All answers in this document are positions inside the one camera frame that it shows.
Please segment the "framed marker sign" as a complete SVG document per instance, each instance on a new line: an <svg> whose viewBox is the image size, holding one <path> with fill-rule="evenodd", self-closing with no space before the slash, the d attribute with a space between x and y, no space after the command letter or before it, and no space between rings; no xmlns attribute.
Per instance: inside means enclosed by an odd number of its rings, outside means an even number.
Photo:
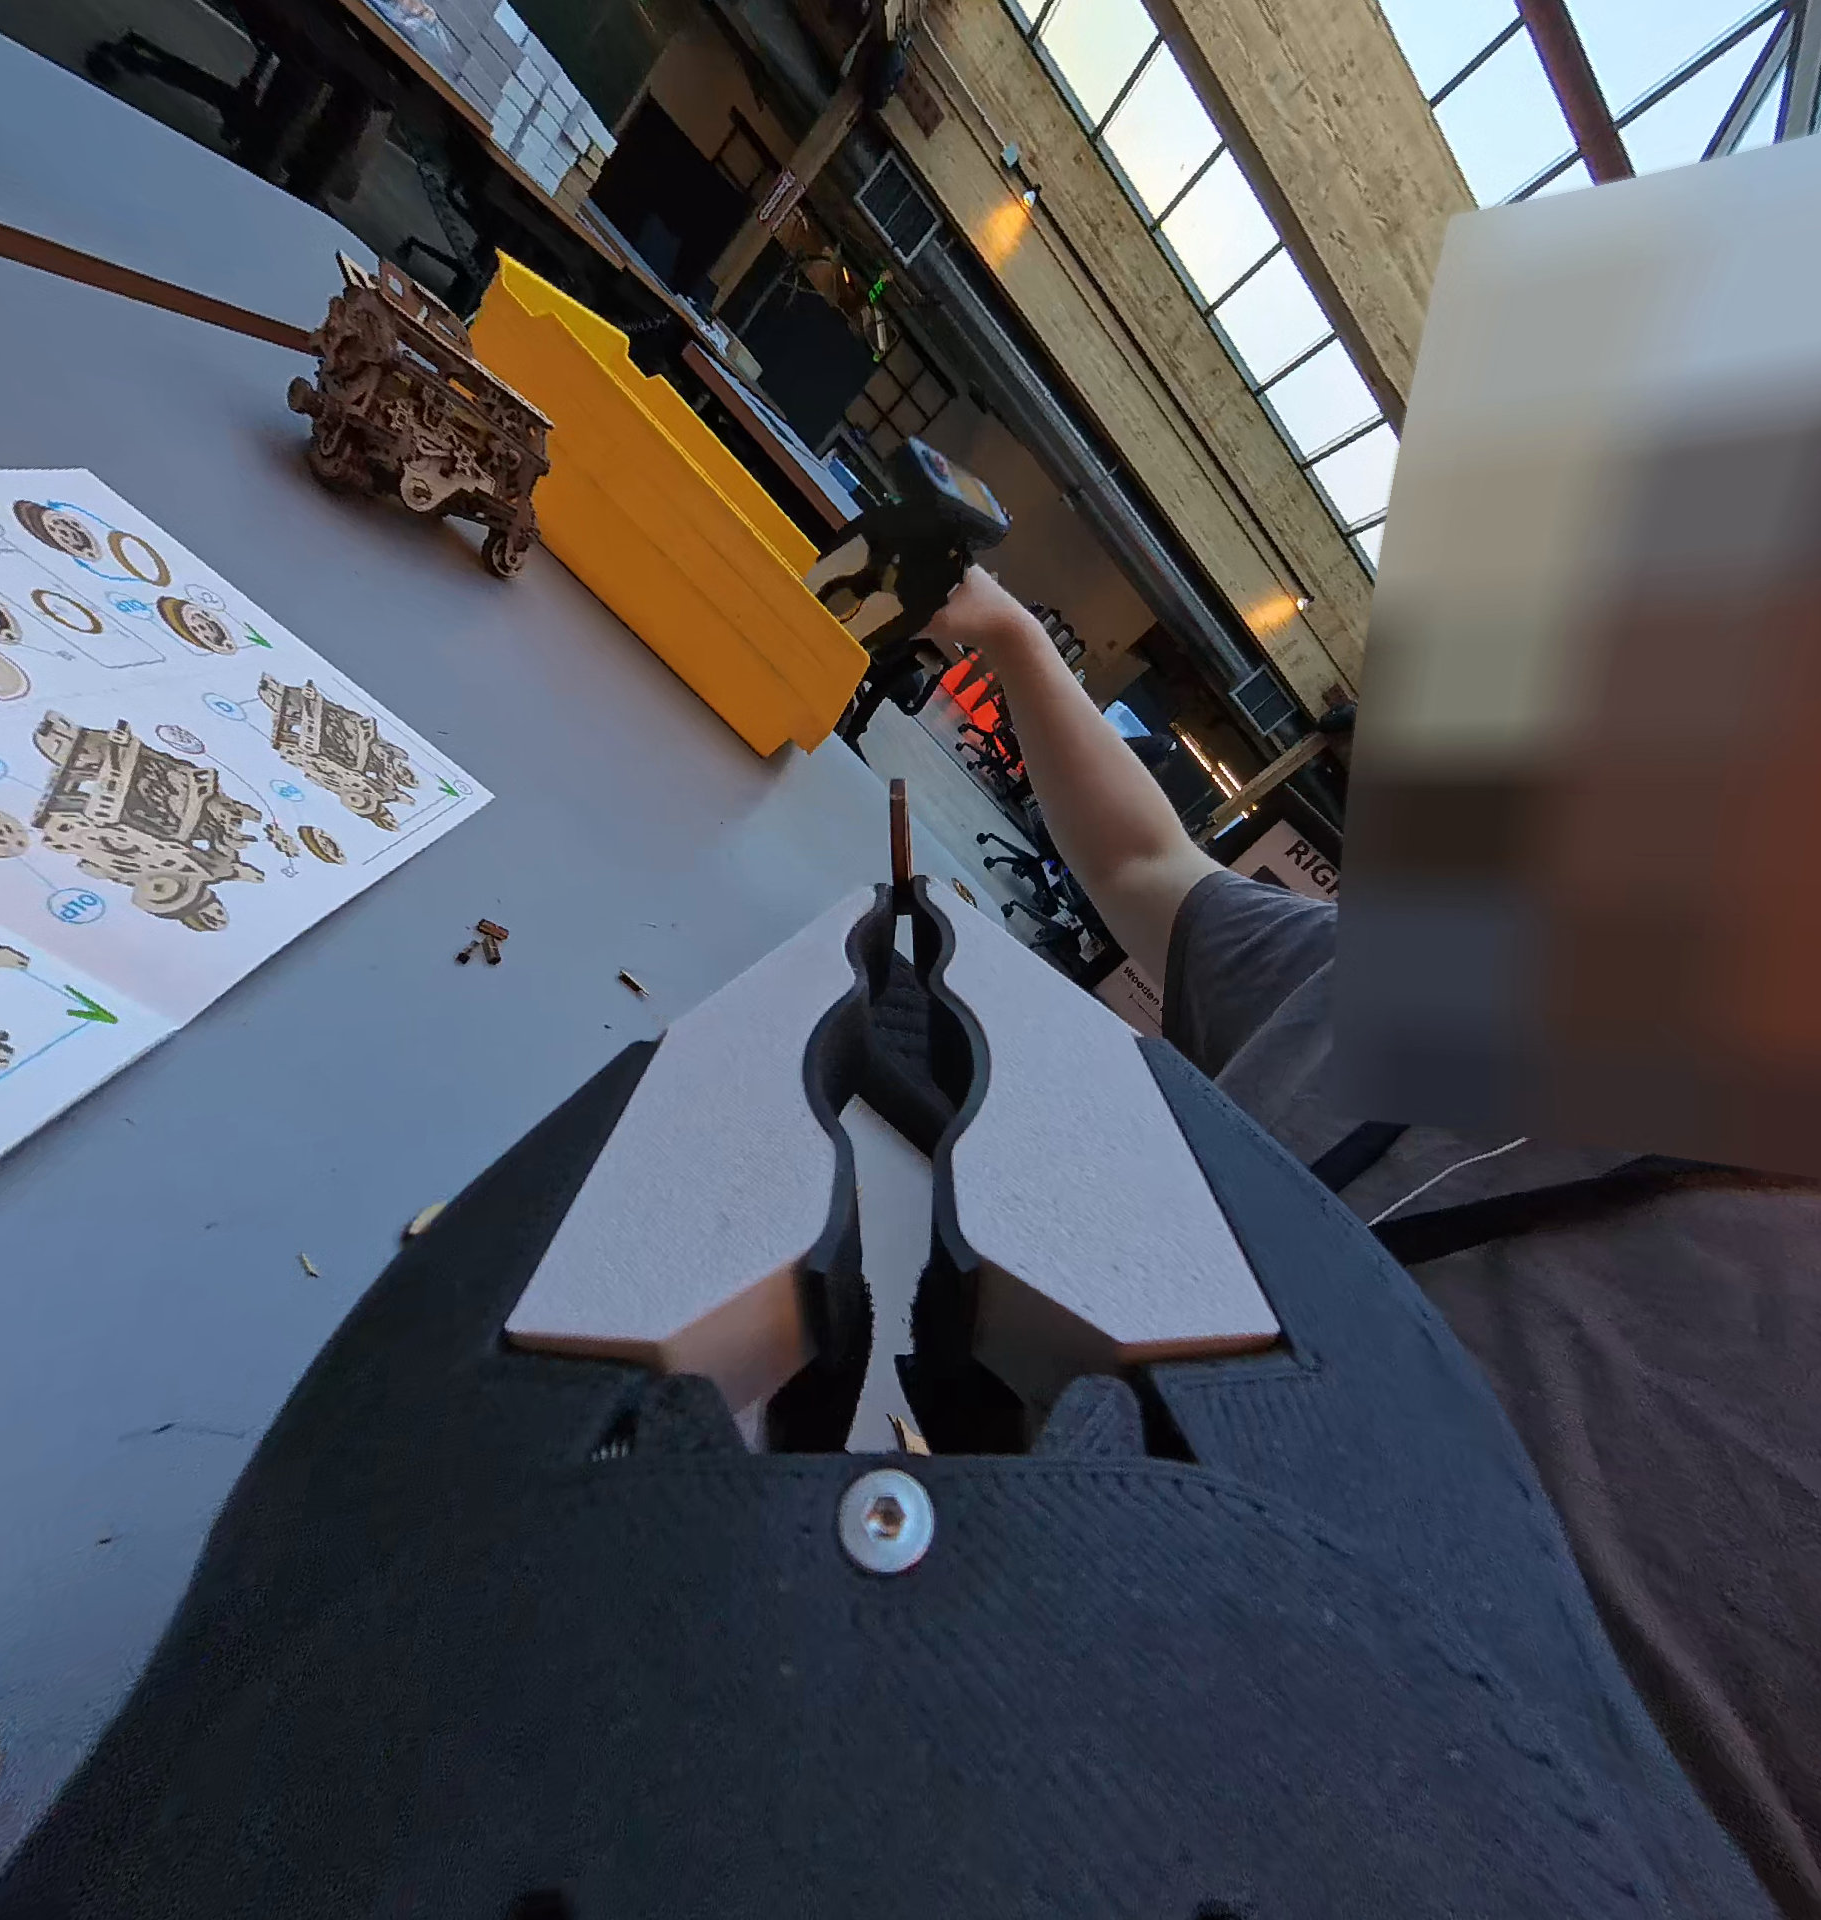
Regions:
<svg viewBox="0 0 1821 1920"><path fill-rule="evenodd" d="M1157 863L1122 908L1089 884L1118 965L1097 996L1141 1036L1198 1043L1218 1068L1331 956L1337 863L1295 820L1235 829L1233 858L1184 847Z"/></svg>

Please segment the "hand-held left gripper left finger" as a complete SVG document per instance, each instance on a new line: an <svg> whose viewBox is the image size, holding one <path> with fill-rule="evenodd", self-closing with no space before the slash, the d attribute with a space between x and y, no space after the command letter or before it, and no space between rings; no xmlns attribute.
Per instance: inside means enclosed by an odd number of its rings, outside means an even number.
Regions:
<svg viewBox="0 0 1821 1920"><path fill-rule="evenodd" d="M874 1306L842 1110L897 952L850 893L674 1020L505 1318L505 1341L711 1380L770 1448L845 1448Z"/></svg>

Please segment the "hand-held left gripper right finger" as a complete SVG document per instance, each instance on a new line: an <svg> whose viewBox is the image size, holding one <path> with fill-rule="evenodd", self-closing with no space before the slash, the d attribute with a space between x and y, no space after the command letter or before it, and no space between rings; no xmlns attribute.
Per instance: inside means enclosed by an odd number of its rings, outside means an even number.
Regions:
<svg viewBox="0 0 1821 1920"><path fill-rule="evenodd" d="M1282 1324L1139 1039L917 879L933 1250L917 1386L1041 1412L1070 1380L1269 1352Z"/></svg>

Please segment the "wooden model car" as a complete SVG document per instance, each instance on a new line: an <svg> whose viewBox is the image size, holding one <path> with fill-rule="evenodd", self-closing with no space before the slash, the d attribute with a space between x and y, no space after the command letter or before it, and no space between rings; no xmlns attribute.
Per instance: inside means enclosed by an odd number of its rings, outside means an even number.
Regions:
<svg viewBox="0 0 1821 1920"><path fill-rule="evenodd" d="M305 340L317 373L290 384L311 422L305 464L329 490L482 525L482 563L511 580L537 543L551 420L474 360L462 317L414 278L334 260L344 287Z"/></svg>

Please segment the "person's right forearm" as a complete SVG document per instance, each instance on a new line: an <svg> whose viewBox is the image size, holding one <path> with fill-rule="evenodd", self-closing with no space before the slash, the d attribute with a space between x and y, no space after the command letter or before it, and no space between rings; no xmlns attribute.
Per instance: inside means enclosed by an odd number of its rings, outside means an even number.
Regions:
<svg viewBox="0 0 1821 1920"><path fill-rule="evenodd" d="M1044 827L1124 956L1160 987L1178 910L1217 863L1184 834L1041 625L985 659L999 678Z"/></svg>

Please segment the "stack of white boxes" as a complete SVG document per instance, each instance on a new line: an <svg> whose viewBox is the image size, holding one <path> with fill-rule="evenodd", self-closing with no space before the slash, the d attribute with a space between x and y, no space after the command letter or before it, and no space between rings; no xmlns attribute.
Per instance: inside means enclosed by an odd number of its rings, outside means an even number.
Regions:
<svg viewBox="0 0 1821 1920"><path fill-rule="evenodd" d="M537 42L526 42L492 114L492 139L551 199L580 204L614 136Z"/></svg>

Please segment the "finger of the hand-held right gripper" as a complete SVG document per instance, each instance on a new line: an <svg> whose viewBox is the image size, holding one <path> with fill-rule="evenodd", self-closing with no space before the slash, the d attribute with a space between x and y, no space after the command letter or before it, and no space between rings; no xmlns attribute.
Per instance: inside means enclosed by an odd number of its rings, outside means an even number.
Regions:
<svg viewBox="0 0 1821 1920"><path fill-rule="evenodd" d="M811 563L811 597L842 632L882 632L892 625L888 543L850 532Z"/></svg>

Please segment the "instruction booklet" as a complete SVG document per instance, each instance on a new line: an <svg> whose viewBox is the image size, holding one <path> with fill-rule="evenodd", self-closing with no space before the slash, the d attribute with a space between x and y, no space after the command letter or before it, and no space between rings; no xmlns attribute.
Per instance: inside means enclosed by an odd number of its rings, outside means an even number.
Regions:
<svg viewBox="0 0 1821 1920"><path fill-rule="evenodd" d="M0 1159L490 802L92 473L0 467Z"/></svg>

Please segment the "yellow plastic bin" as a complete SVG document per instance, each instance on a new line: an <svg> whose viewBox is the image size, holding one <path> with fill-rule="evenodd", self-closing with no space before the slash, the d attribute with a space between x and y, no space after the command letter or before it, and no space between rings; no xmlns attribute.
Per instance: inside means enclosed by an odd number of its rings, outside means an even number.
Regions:
<svg viewBox="0 0 1821 1920"><path fill-rule="evenodd" d="M823 745L869 656L803 585L803 531L621 329L509 252L469 338L553 425L543 545L757 753Z"/></svg>

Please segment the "black office chair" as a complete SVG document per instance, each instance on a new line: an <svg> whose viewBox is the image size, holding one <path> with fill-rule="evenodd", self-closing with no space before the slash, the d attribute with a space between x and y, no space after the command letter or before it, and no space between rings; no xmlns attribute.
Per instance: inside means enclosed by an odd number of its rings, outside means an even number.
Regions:
<svg viewBox="0 0 1821 1920"><path fill-rule="evenodd" d="M1107 964L1121 953L1086 892L1058 858L1056 843L1046 831L1041 834L1039 847L1032 851L991 831L976 834L976 840L981 847L1001 847L1001 852L983 858L988 871L1007 868L1025 888L1024 898L1001 905L1001 915L1009 920L1015 912L1024 912L1036 924L1029 940L1034 952L1080 983L1093 977L1101 962Z"/></svg>

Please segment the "grey desk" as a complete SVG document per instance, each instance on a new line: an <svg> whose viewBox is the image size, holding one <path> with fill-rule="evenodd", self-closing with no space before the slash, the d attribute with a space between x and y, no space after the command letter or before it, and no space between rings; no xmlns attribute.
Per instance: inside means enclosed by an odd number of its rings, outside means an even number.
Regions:
<svg viewBox="0 0 1821 1920"><path fill-rule="evenodd" d="M0 258L0 467L92 469L493 793L0 1164L0 1866L409 1216L886 861L839 741L758 758L547 553L323 491L293 370Z"/></svg>

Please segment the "person's t-shirt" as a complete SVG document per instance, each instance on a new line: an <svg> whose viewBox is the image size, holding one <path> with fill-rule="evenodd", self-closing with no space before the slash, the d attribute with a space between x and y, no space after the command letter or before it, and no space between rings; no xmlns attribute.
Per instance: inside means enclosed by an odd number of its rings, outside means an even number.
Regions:
<svg viewBox="0 0 1821 1920"><path fill-rule="evenodd" d="M1390 1226L1605 1177L1631 1157L1331 1104L1329 964L1218 1068L1172 1043ZM1518 1427L1643 1700L1783 1916L1821 1916L1821 1183L1688 1174L1414 1265Z"/></svg>

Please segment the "person's right hand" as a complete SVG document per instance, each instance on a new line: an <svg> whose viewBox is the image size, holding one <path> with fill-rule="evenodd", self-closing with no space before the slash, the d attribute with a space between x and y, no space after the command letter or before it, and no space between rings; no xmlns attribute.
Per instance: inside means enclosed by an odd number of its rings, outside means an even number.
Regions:
<svg viewBox="0 0 1821 1920"><path fill-rule="evenodd" d="M1001 646L1032 635L1036 626L1032 612L988 568L971 563L941 610L933 615L928 635L992 658Z"/></svg>

